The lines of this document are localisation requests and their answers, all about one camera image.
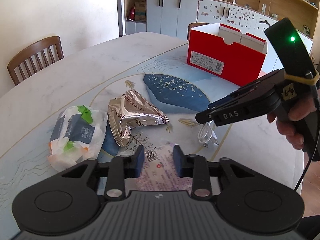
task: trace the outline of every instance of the wooden chair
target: wooden chair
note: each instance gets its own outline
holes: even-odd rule
[[[198,27],[198,26],[201,26],[201,25],[207,25],[209,23],[190,23],[189,26],[188,26],[188,37],[187,37],[187,41],[189,40],[189,37],[190,37],[190,31],[192,28],[194,27]]]
[[[14,84],[18,85],[20,83],[20,80],[15,71],[16,68],[18,68],[20,71],[20,75],[21,75],[20,79],[25,80],[26,78],[30,77],[34,73],[37,73],[44,67],[47,67],[50,65],[45,55],[44,49],[47,49],[51,62],[54,63],[55,60],[50,48],[50,46],[54,46],[54,45],[57,50],[58,60],[63,59],[63,52],[62,52],[59,36],[52,36],[52,37],[44,38],[40,41],[37,41],[34,44],[26,47],[24,50],[20,51],[16,56],[14,56],[14,58],[8,64],[8,71]],[[40,57],[42,59],[42,62],[45,65],[44,67],[42,66],[41,60],[39,58],[39,55],[38,55],[39,52],[40,52]],[[36,60],[36,63],[38,63],[38,67],[34,64],[32,60],[32,56]],[[23,70],[23,67],[20,66],[22,63],[24,64],[25,70]]]

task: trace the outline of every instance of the charging cable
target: charging cable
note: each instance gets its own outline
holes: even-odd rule
[[[218,144],[217,136],[213,131],[214,122],[210,121],[204,123],[200,128],[198,133],[199,143],[203,144],[205,147],[208,146],[208,142],[212,139],[212,142]]]

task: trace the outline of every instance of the human hand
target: human hand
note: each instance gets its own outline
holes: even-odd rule
[[[289,111],[288,117],[291,121],[299,121],[305,118],[311,112],[316,110],[313,98],[311,95],[300,99]],[[275,113],[267,114],[269,123],[272,123],[276,119]],[[303,148],[304,138],[301,134],[297,133],[292,123],[281,122],[277,119],[276,121],[277,128],[280,134],[285,135],[288,142],[292,146],[301,150]]]

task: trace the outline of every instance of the packaged food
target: packaged food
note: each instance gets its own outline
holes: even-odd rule
[[[128,144],[131,129],[134,127],[169,122],[169,119],[162,111],[149,103],[134,89],[110,100],[108,114],[112,134],[117,144],[121,147],[125,147]]]

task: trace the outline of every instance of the black cable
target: black cable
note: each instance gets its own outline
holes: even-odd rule
[[[314,103],[315,103],[315,106],[316,106],[316,111],[317,111],[317,118],[318,118],[318,125],[317,125],[317,132],[316,132],[316,144],[315,144],[315,150],[313,151],[313,155],[312,157],[309,159],[306,167],[304,168],[303,170],[303,173],[301,174],[300,176],[300,179],[298,180],[298,183],[297,185],[295,186],[294,190],[297,191],[298,187],[300,186],[300,183],[302,182],[303,180],[303,177],[304,175],[306,174],[310,164],[311,164],[311,161],[313,159],[313,157],[315,156],[316,154],[316,150],[317,150],[317,146],[318,146],[318,140],[319,140],[319,137],[320,137],[320,103],[319,103],[319,97],[318,97],[318,91],[316,90],[316,95],[317,95],[317,98],[314,98]]]

